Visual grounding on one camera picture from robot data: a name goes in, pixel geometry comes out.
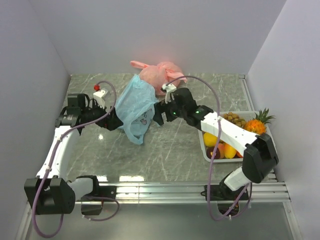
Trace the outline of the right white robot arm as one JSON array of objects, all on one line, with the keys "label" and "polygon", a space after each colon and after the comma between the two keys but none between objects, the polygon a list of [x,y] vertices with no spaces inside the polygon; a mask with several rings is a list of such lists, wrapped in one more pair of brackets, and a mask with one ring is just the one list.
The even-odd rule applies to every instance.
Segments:
[{"label": "right white robot arm", "polygon": [[216,201],[233,200],[250,183],[259,184],[279,163],[273,140],[267,133],[249,132],[223,119],[217,112],[205,105],[197,105],[188,88],[169,91],[165,99],[154,104],[153,120],[162,126],[164,120],[172,122],[182,118],[199,131],[219,137],[235,148],[242,157],[242,166],[229,173],[209,193]]}]

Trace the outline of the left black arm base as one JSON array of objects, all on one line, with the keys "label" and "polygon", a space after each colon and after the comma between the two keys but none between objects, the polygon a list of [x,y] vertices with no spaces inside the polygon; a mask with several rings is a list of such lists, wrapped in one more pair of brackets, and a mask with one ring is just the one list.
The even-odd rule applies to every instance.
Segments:
[{"label": "left black arm base", "polygon": [[98,194],[90,195],[87,194],[80,199],[81,202],[81,213],[84,216],[98,216],[102,213],[105,203],[114,202],[110,199],[115,200],[117,193],[117,187],[114,185],[103,185],[99,187]]}]

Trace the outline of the blue plastic bag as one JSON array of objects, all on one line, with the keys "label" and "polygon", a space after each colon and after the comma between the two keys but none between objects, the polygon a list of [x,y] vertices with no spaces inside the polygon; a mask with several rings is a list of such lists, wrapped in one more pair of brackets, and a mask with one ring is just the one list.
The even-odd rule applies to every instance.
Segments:
[{"label": "blue plastic bag", "polygon": [[154,87],[136,74],[117,98],[115,112],[122,121],[118,129],[123,130],[133,144],[144,143],[144,135],[155,115],[154,105],[157,102]]}]

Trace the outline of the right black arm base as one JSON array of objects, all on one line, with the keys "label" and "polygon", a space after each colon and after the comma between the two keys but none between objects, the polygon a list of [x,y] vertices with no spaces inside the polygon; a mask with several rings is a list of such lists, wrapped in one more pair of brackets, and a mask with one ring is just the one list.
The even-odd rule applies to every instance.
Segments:
[{"label": "right black arm base", "polygon": [[228,218],[234,218],[241,215],[245,210],[247,210],[251,204],[252,198],[252,184],[248,186],[243,186],[236,191],[231,191],[226,187],[220,185],[211,185],[210,186],[210,201],[232,201],[232,204],[240,196],[240,201],[247,200],[246,205],[241,209],[240,204],[237,202],[233,208],[231,208]]}]

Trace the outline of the brown fake longan bunch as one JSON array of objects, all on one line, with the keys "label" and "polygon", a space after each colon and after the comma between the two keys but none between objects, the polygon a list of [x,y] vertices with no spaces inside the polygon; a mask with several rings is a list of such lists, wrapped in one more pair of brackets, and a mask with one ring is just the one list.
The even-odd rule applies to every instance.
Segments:
[{"label": "brown fake longan bunch", "polygon": [[244,128],[247,121],[240,117],[238,114],[234,113],[234,112],[228,112],[228,113],[224,113],[222,116],[225,120],[227,120],[228,122],[240,127],[240,128]]}]

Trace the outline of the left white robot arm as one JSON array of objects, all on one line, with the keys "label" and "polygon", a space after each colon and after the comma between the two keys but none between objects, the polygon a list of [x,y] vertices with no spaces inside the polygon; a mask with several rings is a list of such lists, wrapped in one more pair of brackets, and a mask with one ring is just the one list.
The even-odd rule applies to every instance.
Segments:
[{"label": "left white robot arm", "polygon": [[34,178],[24,183],[24,191],[32,215],[70,214],[76,201],[113,202],[116,188],[104,190],[95,175],[83,175],[67,181],[70,156],[83,129],[96,124],[109,131],[121,125],[115,105],[106,101],[106,92],[99,90],[90,98],[85,93],[69,94],[67,105],[55,121],[55,131],[49,153]]}]

